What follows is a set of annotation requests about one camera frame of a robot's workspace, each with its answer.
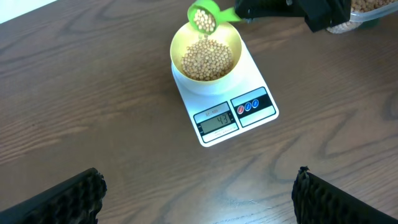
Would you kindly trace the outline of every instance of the bowl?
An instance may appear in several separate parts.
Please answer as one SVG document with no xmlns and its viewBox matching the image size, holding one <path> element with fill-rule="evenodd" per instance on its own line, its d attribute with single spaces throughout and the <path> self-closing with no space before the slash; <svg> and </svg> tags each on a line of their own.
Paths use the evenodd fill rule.
<svg viewBox="0 0 398 224">
<path fill-rule="evenodd" d="M 188 22 L 174 35 L 170 46 L 172 70 L 180 83 L 188 90 L 200 95 L 222 94 L 236 86 L 244 76 L 244 73 L 236 72 L 242 57 L 242 39 L 239 32 L 231 24 L 224 22 L 217 30 L 208 36 L 208 39 L 217 40 L 230 47 L 233 55 L 233 68 L 225 76 L 211 81 L 198 81 L 187 77 L 182 70 L 181 59 L 187 51 L 187 47 L 204 38 L 204 34 L 195 30 Z"/>
</svg>

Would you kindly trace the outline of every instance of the pile of beans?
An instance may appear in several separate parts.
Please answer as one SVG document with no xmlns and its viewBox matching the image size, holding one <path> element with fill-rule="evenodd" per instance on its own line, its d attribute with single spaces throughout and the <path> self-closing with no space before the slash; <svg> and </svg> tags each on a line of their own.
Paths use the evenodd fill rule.
<svg viewBox="0 0 398 224">
<path fill-rule="evenodd" d="M 203 39 L 187 47 L 181 60 L 182 70 L 189 78 L 199 81 L 216 80 L 233 67 L 230 47 L 216 40 Z"/>
<path fill-rule="evenodd" d="M 195 18 L 193 19 L 193 21 L 198 26 L 199 30 L 213 32 L 216 28 L 215 18 L 210 13 L 207 13 L 204 10 L 198 9 L 197 13 L 195 13 Z"/>
<path fill-rule="evenodd" d="M 369 12 L 398 0 L 351 0 L 351 12 Z"/>
</svg>

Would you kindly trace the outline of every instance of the red button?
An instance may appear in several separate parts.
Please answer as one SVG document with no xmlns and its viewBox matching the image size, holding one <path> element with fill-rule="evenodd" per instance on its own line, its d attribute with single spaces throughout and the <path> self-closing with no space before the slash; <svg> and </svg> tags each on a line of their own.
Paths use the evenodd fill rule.
<svg viewBox="0 0 398 224">
<path fill-rule="evenodd" d="M 244 107 L 241 105 L 238 107 L 238 114 L 243 114 Z"/>
</svg>

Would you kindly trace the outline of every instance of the wood grain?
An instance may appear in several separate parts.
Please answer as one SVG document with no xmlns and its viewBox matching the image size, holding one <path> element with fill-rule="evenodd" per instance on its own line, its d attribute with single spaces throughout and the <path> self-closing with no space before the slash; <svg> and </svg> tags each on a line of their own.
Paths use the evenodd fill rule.
<svg viewBox="0 0 398 224">
<path fill-rule="evenodd" d="M 100 223 L 294 223 L 308 165 L 398 218 L 398 15 L 342 35 L 236 24 L 280 116 L 207 149 L 170 72 L 190 4 L 59 0 L 0 25 L 0 210 L 95 167 Z"/>
</svg>

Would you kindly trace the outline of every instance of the bowl rim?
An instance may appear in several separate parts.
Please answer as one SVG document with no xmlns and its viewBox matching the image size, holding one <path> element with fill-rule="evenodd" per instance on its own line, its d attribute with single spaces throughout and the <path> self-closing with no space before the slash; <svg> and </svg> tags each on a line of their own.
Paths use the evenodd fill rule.
<svg viewBox="0 0 398 224">
<path fill-rule="evenodd" d="M 175 38 L 175 36 L 177 35 L 177 33 L 180 31 L 180 29 L 182 29 L 183 27 L 185 27 L 187 24 L 190 24 L 190 22 L 188 21 L 188 22 L 185 23 L 183 26 L 181 26 L 181 27 L 178 29 L 178 31 L 176 31 L 176 33 L 175 33 L 174 36 L 173 36 L 172 42 L 171 42 L 171 44 L 170 44 L 170 59 L 171 59 L 171 61 L 172 61 L 172 63 L 173 63 L 174 66 L 175 66 L 175 63 L 174 63 L 173 57 L 172 57 L 172 44 L 173 44 L 174 38 Z M 177 68 L 177 66 L 175 66 L 175 68 L 176 68 L 179 72 L 182 73 L 182 76 L 183 76 L 184 78 L 187 78 L 187 79 L 189 79 L 189 80 L 191 80 L 191 81 L 198 82 L 198 83 L 214 83 L 214 82 L 219 82 L 220 80 L 222 80 L 223 78 L 225 78 L 227 75 L 229 75 L 233 70 L 235 70 L 235 68 L 238 66 L 238 63 L 239 63 L 239 61 L 240 61 L 240 59 L 241 59 L 241 57 L 242 57 L 242 53 L 243 53 L 243 49 L 242 49 L 242 48 L 243 48 L 243 40 L 242 40 L 241 34 L 240 34 L 240 33 L 238 32 L 238 30 L 237 30 L 234 26 L 232 26 L 232 24 L 230 24 L 229 22 L 223 22 L 222 24 L 227 24 L 228 26 L 231 26 L 231 27 L 236 31 L 236 33 L 237 33 L 238 36 L 239 36 L 239 39 L 241 40 L 241 55 L 239 55 L 239 60 L 238 60 L 238 62 L 236 62 L 235 67 L 232 68 L 232 70 L 229 71 L 226 75 L 224 75 L 223 77 L 218 78 L 218 79 L 216 79 L 216 80 L 199 81 L 199 80 L 194 80 L 194 79 L 192 79 L 192 78 L 186 76 L 186 74 L 184 74 L 183 72 L 181 72 L 181 71 Z"/>
</svg>

